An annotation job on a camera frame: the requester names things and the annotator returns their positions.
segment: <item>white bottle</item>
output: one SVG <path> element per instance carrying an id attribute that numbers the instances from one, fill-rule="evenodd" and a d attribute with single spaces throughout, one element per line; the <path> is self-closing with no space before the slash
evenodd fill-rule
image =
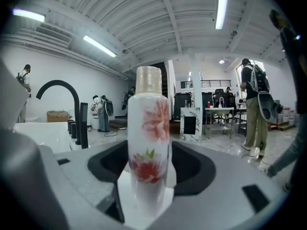
<path id="1" fill-rule="evenodd" d="M 168 99 L 161 70 L 139 67 L 136 94 L 128 100 L 128 153 L 137 207 L 156 215 L 162 206 L 169 144 Z"/>

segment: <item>red flower print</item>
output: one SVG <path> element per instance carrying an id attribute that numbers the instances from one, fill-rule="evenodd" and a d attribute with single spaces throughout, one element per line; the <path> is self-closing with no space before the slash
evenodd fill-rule
<path id="1" fill-rule="evenodd" d="M 156 183 L 165 173 L 166 163 L 161 162 L 161 155 L 154 154 L 154 150 L 149 154 L 133 155 L 130 167 L 136 174 L 138 181 L 143 183 Z"/>
<path id="2" fill-rule="evenodd" d="M 145 110 L 143 116 L 142 131 L 152 142 L 161 139 L 168 142 L 169 139 L 169 109 L 168 101 L 157 101 L 153 111 Z"/>

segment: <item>window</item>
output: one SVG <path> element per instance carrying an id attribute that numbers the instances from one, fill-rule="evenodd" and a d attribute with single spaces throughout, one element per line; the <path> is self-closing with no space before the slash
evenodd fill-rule
<path id="1" fill-rule="evenodd" d="M 258 61 L 252 60 L 252 59 L 250 59 L 250 62 L 251 62 L 252 65 L 258 65 L 263 71 L 265 71 L 262 62 L 258 62 Z M 238 80 L 239 80 L 239 86 L 241 86 L 241 83 L 242 83 L 242 79 L 241 79 L 241 76 L 242 76 L 241 72 L 242 72 L 242 70 L 243 70 L 243 66 L 242 65 L 240 65 L 240 66 L 238 66 L 236 68 L 236 74 L 237 74 L 237 77 L 238 77 Z M 240 88 L 239 96 L 240 96 L 241 99 L 246 98 L 246 91 L 242 92 L 241 88 Z"/>

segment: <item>cardboard box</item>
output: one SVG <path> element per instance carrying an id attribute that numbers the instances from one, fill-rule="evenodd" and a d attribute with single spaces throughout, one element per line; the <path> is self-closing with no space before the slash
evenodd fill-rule
<path id="1" fill-rule="evenodd" d="M 47 112 L 47 122 L 57 123 L 57 122 L 67 122 L 68 113 L 65 111 L 49 111 Z"/>

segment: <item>black faucet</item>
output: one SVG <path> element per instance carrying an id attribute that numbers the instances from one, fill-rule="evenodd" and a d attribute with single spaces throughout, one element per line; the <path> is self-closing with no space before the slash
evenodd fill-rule
<path id="1" fill-rule="evenodd" d="M 40 88 L 36 97 L 37 97 L 37 99 L 40 100 L 42 98 L 43 93 L 47 89 L 49 89 L 51 86 L 55 86 L 55 85 L 65 87 L 66 89 L 68 89 L 71 92 L 71 94 L 73 96 L 73 100 L 75 101 L 75 122 L 76 122 L 76 136 L 77 136 L 76 145 L 81 145 L 81 142 L 80 142 L 80 104 L 79 104 L 79 96 L 78 96 L 77 92 L 75 91 L 75 89 L 70 84 L 68 84 L 67 82 L 64 82 L 62 80 L 52 80 L 48 83 L 45 83 Z"/>

